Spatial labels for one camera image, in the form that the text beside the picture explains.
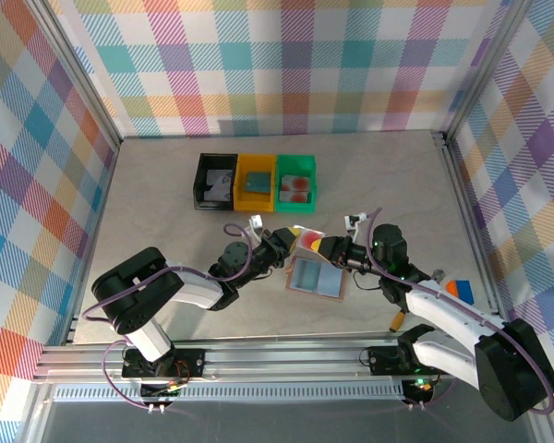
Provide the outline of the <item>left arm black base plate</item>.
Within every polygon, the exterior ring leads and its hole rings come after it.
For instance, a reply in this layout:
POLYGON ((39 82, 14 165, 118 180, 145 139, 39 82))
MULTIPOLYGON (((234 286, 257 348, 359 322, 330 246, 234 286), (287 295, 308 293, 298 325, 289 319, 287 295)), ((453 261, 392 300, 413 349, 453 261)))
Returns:
POLYGON ((202 377, 205 350, 199 348, 171 349, 161 358, 150 362, 137 349, 122 354, 123 378, 192 378, 202 377))

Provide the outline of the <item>black plastic bin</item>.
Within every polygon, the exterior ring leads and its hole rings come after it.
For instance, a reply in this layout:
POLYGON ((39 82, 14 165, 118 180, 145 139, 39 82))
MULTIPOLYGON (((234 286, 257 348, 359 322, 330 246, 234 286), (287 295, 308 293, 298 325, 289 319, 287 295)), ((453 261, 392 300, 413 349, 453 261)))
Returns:
POLYGON ((199 155, 199 164, 195 175, 193 185, 194 207, 196 210, 233 210, 235 171, 238 156, 236 154, 218 154, 201 153, 199 155), (210 201, 207 199, 207 193, 211 186, 206 185, 206 174, 209 169, 227 170, 233 173, 233 184, 231 189, 231 199, 229 201, 210 201))

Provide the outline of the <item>wide aluminium frame rail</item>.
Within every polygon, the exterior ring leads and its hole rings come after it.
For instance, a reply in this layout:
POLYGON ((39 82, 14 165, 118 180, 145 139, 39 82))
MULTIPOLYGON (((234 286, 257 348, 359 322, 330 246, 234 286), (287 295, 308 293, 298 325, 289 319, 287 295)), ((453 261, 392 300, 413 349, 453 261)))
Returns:
MULTIPOLYGON (((205 350, 202 377, 188 382, 319 382, 378 378, 416 378, 415 376, 372 376, 359 356, 369 346, 395 346, 391 337, 309 336, 267 337, 260 339, 177 341, 176 349, 205 350)), ((132 347, 116 345, 111 352, 102 344, 49 346, 40 357, 34 374, 36 382, 114 381, 153 384, 153 378, 123 378, 122 354, 132 347)), ((449 361, 439 355, 433 365, 442 372, 449 361)))

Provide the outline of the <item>green plastic bin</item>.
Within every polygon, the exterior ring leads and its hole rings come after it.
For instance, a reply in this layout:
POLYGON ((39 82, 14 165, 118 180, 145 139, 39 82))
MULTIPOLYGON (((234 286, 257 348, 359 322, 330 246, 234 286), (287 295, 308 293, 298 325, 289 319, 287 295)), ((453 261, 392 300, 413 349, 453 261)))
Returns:
POLYGON ((276 161, 276 195, 274 202, 274 210, 276 212, 288 213, 307 213, 315 212, 317 202, 317 177, 316 177, 316 160, 313 155, 285 155, 277 156, 276 161), (293 174, 309 177, 311 185, 309 192, 311 193, 310 200, 307 204, 280 203, 279 192, 281 178, 285 174, 293 174))

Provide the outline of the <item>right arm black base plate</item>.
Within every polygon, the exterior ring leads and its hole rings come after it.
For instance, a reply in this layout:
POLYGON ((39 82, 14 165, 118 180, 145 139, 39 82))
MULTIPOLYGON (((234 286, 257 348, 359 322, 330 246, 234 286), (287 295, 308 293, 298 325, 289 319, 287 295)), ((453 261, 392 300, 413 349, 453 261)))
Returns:
POLYGON ((370 346, 364 348, 359 361, 369 367, 372 376, 436 376, 445 375, 437 368, 409 365, 398 355, 395 346, 370 346))

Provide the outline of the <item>yellow plastic bin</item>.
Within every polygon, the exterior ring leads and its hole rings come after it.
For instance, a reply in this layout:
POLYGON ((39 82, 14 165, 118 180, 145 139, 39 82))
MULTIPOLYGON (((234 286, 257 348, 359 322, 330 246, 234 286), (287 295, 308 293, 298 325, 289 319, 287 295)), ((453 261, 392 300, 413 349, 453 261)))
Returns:
POLYGON ((276 155, 275 154, 245 154, 238 155, 235 186, 234 203, 236 211, 248 212, 273 212, 276 195, 276 155), (272 179, 272 189, 269 195, 247 193, 245 191, 246 175, 252 171, 270 172, 272 179))

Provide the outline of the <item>aluminium frame post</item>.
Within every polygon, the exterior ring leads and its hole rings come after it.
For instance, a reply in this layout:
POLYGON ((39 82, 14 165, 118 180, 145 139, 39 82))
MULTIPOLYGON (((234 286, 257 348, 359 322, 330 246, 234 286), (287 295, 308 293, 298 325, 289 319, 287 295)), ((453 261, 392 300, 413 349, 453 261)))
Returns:
POLYGON ((24 0, 24 2, 45 32, 48 42, 64 70, 68 73, 73 85, 78 89, 78 93, 87 108, 92 112, 98 127, 107 141, 114 147, 114 151, 118 152, 123 138, 116 128, 114 120, 108 114, 101 97, 93 86, 83 64, 81 64, 78 54, 66 36, 64 28, 52 10, 49 1, 24 0))
POLYGON ((484 53, 479 57, 471 80, 464 86, 464 94, 458 102, 451 121, 444 131, 446 139, 455 139, 472 112, 484 88, 494 74, 507 46, 523 22, 534 0, 509 0, 509 4, 496 26, 496 31, 484 53))

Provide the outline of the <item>blue orange puzzle cube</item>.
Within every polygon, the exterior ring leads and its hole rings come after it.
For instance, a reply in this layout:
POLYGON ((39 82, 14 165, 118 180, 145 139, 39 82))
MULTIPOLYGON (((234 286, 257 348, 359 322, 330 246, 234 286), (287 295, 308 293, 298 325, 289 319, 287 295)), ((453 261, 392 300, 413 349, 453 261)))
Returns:
POLYGON ((446 284, 445 289, 448 293, 469 305, 473 305, 475 302, 470 281, 452 280, 446 284))

